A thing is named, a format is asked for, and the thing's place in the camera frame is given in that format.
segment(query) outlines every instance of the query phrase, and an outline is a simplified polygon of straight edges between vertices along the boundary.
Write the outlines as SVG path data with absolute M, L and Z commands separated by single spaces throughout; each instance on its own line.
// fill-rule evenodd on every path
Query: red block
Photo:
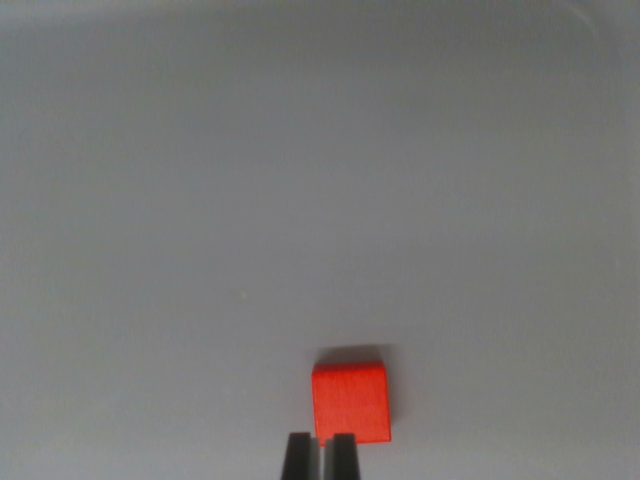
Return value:
M 387 370 L 382 362 L 316 366 L 311 384 L 320 445 L 336 433 L 353 433 L 357 443 L 391 441 Z

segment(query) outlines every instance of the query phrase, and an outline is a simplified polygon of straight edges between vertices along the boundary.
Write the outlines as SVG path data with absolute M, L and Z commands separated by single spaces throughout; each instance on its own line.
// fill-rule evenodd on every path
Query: red cube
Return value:
M 319 365 L 311 375 L 316 437 L 336 433 L 357 443 L 391 441 L 387 370 L 382 362 Z

